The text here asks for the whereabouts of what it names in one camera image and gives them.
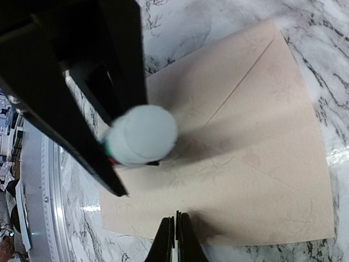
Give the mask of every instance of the metal rim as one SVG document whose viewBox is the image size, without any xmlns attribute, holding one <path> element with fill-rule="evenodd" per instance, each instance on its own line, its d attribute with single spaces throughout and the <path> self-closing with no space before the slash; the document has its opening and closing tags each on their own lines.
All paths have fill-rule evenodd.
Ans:
<svg viewBox="0 0 349 262">
<path fill-rule="evenodd" d="M 41 146 L 44 216 L 51 260 L 68 262 L 70 259 L 61 194 L 59 146 L 45 135 Z"/>
</svg>

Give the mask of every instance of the white marble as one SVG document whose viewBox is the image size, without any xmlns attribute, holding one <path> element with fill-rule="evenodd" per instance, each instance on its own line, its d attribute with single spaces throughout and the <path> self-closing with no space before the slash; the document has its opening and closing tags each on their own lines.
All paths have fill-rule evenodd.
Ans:
<svg viewBox="0 0 349 262">
<path fill-rule="evenodd" d="M 274 19 L 305 78 L 321 126 L 332 180 L 335 239 L 204 247 L 207 257 L 211 261 L 349 261 L 349 2 L 139 0 L 139 4 L 148 74 L 259 20 Z M 93 109 L 74 83 L 70 85 L 95 130 Z M 72 261 L 143 261 L 151 240 L 103 231 L 97 185 L 65 152 L 61 167 Z"/>
</svg>

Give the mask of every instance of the marble countertop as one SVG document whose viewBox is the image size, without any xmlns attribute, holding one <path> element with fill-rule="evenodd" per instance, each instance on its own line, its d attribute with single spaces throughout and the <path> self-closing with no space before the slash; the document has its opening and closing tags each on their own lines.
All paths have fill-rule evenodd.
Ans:
<svg viewBox="0 0 349 262">
<path fill-rule="evenodd" d="M 262 247 L 204 246 L 211 261 L 349 261 L 349 2 L 347 0 L 139 0 L 146 71 L 259 20 L 281 29 L 305 78 L 327 150 L 336 237 Z M 97 118 L 69 76 L 90 126 Z M 151 240 L 102 230 L 98 185 L 61 151 L 71 261 L 144 261 Z"/>
</svg>

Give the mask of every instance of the envelope flap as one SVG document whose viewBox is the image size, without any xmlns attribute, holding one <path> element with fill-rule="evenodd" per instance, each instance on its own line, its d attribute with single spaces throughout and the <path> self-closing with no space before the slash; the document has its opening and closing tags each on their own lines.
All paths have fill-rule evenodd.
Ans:
<svg viewBox="0 0 349 262">
<path fill-rule="evenodd" d="M 180 63 L 163 69 L 161 74 L 148 78 L 149 102 L 173 113 L 180 134 L 201 129 L 273 38 L 273 23 L 266 21 L 186 56 Z"/>
</svg>

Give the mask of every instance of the beige envelope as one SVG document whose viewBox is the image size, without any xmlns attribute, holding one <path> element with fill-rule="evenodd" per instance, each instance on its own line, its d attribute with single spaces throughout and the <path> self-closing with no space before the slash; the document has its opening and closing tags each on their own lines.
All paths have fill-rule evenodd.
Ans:
<svg viewBox="0 0 349 262">
<path fill-rule="evenodd" d="M 160 167 L 117 169 L 130 197 L 101 189 L 105 229 L 153 238 L 161 219 L 180 210 L 202 243 L 334 236 L 321 132 L 272 22 L 186 56 L 151 76 L 148 87 L 150 102 L 174 114 L 178 145 Z"/>
</svg>

